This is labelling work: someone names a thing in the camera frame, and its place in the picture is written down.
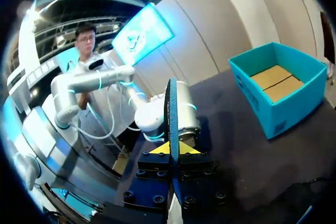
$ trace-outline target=display screen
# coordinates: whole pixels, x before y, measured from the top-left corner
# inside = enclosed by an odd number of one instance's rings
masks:
[[[154,6],[148,4],[124,26],[112,45],[124,64],[133,66],[173,37]]]

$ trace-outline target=cardboard box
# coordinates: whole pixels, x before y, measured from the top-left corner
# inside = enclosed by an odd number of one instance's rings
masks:
[[[275,42],[229,60],[267,139],[305,118],[323,100],[327,67]]]

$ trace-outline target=ceiling light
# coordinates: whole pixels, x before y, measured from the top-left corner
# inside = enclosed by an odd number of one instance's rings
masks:
[[[118,24],[114,24],[112,26],[112,29],[113,29],[113,31],[118,31],[119,30],[119,25]]]
[[[64,38],[63,35],[58,36],[58,37],[56,38],[56,45],[57,45],[57,48],[61,48],[61,47],[65,46],[66,43],[67,43],[67,40]]]
[[[33,21],[37,21],[41,18],[40,13],[35,11],[35,10],[31,10],[28,9],[27,10],[27,15],[29,16],[29,18],[31,18]]]
[[[35,96],[37,96],[37,94],[38,94],[37,89],[34,89],[31,93],[31,97],[35,97]]]

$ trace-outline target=man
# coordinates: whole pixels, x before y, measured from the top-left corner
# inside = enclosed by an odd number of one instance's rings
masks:
[[[93,52],[96,42],[96,28],[91,23],[80,24],[75,32],[76,41],[75,47],[79,52],[78,64],[72,71],[74,74],[87,73],[94,70],[88,70],[85,67],[85,62],[98,53]],[[108,56],[102,56],[104,64],[99,71],[113,69],[116,64]],[[112,127],[112,117],[107,103],[107,95],[109,95],[111,107],[114,116],[114,131],[113,135],[118,136],[122,133],[128,125],[134,121],[134,111],[128,106],[126,98],[122,97],[121,93],[114,86],[110,89],[103,88],[91,92],[77,94],[78,105],[82,110],[87,109],[87,104],[91,105],[98,118],[103,120],[109,132]],[[122,118],[120,115],[120,104],[122,103]]]

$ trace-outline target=cardboard flap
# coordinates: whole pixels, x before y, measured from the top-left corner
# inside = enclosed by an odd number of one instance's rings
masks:
[[[263,72],[251,77],[262,90],[276,85],[277,83],[290,77],[292,74],[279,65],[275,65]]]
[[[294,76],[291,76],[279,84],[266,89],[264,92],[272,102],[277,102],[302,86],[303,82],[299,81]]]

